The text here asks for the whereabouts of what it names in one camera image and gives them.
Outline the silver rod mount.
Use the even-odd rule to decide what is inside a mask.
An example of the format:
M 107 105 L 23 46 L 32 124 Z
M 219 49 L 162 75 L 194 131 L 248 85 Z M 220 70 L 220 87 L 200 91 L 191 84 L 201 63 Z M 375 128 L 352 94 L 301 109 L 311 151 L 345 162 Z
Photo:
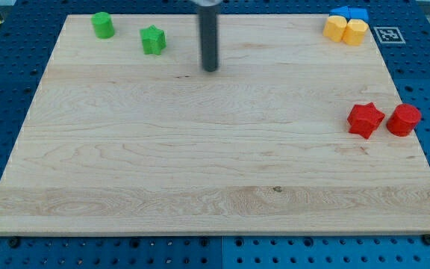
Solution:
M 191 0 L 191 1 L 201 7 L 212 7 L 222 2 L 222 0 Z

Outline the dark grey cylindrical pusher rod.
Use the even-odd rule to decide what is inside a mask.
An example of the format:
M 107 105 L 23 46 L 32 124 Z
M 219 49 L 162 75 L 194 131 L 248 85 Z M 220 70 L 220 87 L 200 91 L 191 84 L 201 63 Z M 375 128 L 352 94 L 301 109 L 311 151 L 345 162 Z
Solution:
M 218 4 L 198 6 L 202 68 L 207 72 L 214 72 L 219 67 L 218 14 Z

